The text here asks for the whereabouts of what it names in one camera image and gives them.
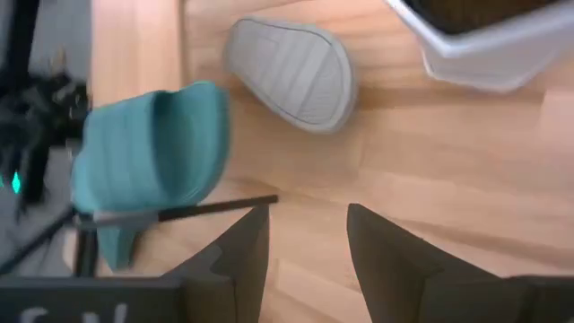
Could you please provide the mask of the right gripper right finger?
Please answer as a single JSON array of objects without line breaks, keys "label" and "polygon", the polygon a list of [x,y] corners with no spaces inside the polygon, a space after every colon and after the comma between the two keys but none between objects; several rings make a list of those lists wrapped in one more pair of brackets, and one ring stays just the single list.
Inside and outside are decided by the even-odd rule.
[{"label": "right gripper right finger", "polygon": [[347,211],[352,263],[373,323],[518,323],[527,285],[437,248],[363,205]]}]

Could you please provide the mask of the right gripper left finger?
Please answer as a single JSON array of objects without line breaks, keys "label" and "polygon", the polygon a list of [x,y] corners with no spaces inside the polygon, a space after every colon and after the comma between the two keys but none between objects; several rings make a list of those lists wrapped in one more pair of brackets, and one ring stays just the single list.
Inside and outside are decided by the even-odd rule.
[{"label": "right gripper left finger", "polygon": [[269,261],[269,207],[258,206],[178,266],[188,323],[257,323]]}]

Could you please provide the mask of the green rubber slide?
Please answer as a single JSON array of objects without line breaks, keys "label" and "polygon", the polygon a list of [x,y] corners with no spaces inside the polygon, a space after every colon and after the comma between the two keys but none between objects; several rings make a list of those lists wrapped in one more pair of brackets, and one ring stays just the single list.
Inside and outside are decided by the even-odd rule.
[{"label": "green rubber slide", "polygon": [[121,100],[84,121],[72,201],[85,214],[196,205],[216,187],[229,151],[229,98],[214,83]]}]

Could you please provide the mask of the grey rubber slide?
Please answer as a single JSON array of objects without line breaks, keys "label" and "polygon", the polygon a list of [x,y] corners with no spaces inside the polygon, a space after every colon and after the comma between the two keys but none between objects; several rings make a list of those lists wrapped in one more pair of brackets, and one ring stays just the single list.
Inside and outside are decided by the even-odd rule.
[{"label": "grey rubber slide", "polygon": [[313,24],[244,17],[229,30],[226,69],[273,113],[312,133],[339,130],[352,114],[358,84],[351,57]]}]

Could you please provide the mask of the white faceted plant pot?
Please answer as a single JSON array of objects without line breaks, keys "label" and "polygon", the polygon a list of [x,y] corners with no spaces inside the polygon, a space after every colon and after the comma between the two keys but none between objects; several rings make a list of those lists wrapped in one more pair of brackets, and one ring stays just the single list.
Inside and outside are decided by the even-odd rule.
[{"label": "white faceted plant pot", "polygon": [[421,46],[427,74],[488,92],[510,92],[574,50],[574,0],[449,35],[405,0],[386,0]]}]

